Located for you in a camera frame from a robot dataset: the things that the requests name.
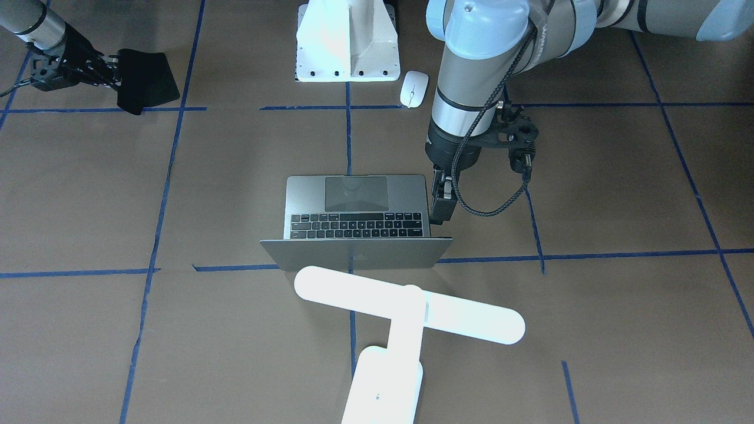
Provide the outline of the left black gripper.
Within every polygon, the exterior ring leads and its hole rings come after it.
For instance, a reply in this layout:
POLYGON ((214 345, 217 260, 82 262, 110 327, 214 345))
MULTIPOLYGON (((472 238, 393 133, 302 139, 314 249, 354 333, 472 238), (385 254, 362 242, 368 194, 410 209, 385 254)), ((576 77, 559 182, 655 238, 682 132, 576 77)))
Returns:
MULTIPOLYGON (((426 135, 425 153, 434 164, 430 194, 430 224, 442 225, 450 221, 457 204, 453 179, 451 177, 454 158, 461 146, 462 137, 443 131, 434 120, 430 120, 426 135)), ((461 172, 476 164, 482 148, 467 143, 456 164, 461 172)))

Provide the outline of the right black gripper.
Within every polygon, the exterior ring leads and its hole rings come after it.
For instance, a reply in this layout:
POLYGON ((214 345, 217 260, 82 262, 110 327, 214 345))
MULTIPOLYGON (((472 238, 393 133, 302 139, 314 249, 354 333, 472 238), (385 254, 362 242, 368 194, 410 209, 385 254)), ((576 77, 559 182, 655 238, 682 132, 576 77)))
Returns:
POLYGON ((79 83, 120 89, 120 56, 102 55, 70 24, 39 24, 29 33, 32 69, 29 84, 40 91, 70 88, 79 83))

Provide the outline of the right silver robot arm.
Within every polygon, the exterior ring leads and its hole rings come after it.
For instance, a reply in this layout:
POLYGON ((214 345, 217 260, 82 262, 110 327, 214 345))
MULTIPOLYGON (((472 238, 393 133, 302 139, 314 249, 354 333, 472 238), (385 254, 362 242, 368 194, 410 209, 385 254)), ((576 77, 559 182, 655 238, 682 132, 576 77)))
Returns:
POLYGON ((79 83, 120 89, 116 65, 46 3, 2 1, 1 24, 25 43, 32 60, 30 77, 2 92, 3 97, 27 85, 45 92, 79 83))

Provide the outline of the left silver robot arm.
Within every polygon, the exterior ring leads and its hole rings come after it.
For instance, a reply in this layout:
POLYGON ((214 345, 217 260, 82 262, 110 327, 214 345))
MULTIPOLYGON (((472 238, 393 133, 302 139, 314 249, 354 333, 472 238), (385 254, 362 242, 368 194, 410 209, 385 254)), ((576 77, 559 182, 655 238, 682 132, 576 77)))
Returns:
POLYGON ((477 216, 459 190, 463 170, 483 148, 505 148, 522 185, 487 213, 514 203, 531 179, 538 129, 504 100, 513 75, 568 56, 595 29, 729 41, 752 26, 751 1, 430 1, 426 26, 444 42, 426 136, 434 165, 430 222, 451 219, 457 204, 477 216))

